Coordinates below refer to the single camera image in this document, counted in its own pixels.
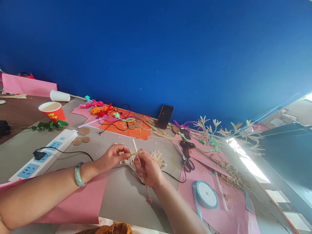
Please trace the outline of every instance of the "plug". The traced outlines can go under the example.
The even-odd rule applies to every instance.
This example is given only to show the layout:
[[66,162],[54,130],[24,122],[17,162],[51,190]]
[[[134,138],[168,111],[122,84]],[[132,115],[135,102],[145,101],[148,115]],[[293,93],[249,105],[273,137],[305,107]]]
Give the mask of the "plug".
[[46,153],[35,151],[33,155],[35,156],[35,160],[41,160],[44,156],[46,156]]

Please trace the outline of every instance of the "blue tape roll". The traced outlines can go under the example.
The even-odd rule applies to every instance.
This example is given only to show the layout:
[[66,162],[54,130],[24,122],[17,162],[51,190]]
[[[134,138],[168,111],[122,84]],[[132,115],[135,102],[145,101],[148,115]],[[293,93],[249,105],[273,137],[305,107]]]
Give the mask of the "blue tape roll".
[[[193,189],[193,196],[194,196],[195,206],[197,210],[197,215],[202,220],[202,216],[201,216],[202,213],[201,213],[199,204],[201,204],[205,208],[216,209],[219,206],[219,200],[214,189],[205,181],[202,181],[202,180],[194,181],[192,183],[192,189]],[[208,204],[207,203],[208,196],[214,196],[215,203]]]

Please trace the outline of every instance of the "green leaf sprig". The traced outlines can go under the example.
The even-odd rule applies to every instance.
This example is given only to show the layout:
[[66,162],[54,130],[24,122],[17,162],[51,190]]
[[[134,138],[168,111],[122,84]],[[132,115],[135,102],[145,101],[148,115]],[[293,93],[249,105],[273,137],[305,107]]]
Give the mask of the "green leaf sprig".
[[42,131],[44,129],[48,129],[49,131],[53,131],[55,128],[63,128],[64,126],[68,126],[68,123],[63,120],[57,120],[56,123],[51,120],[48,123],[40,122],[37,126],[31,126],[30,128],[33,131]]

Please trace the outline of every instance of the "white power strip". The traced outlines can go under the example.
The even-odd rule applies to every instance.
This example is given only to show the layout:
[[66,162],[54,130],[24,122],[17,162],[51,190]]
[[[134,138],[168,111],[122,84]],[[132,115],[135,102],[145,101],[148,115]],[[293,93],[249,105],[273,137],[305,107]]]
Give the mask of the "white power strip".
[[[54,138],[48,145],[55,147],[60,151],[66,150],[66,148],[72,143],[72,141],[78,136],[76,131],[64,129],[56,138]],[[9,181],[16,181],[21,179],[28,179],[35,176],[43,175],[50,166],[59,158],[62,154],[56,149],[42,149],[40,152],[45,152],[41,160],[36,160],[33,157],[28,163],[26,163],[21,169],[19,169]]]

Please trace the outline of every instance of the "hand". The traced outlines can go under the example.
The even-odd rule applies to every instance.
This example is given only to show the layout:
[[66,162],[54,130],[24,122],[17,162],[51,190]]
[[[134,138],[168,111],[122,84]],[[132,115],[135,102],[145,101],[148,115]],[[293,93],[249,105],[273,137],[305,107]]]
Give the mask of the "hand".
[[144,183],[151,188],[161,186],[165,181],[165,177],[163,176],[158,164],[152,159],[152,156],[144,149],[140,149],[138,151],[138,156],[142,166],[140,166],[136,156],[134,159],[134,165],[137,169],[137,175],[142,177],[144,179]]
[[94,161],[99,174],[112,169],[117,163],[130,158],[130,150],[125,145],[111,145],[108,150]]

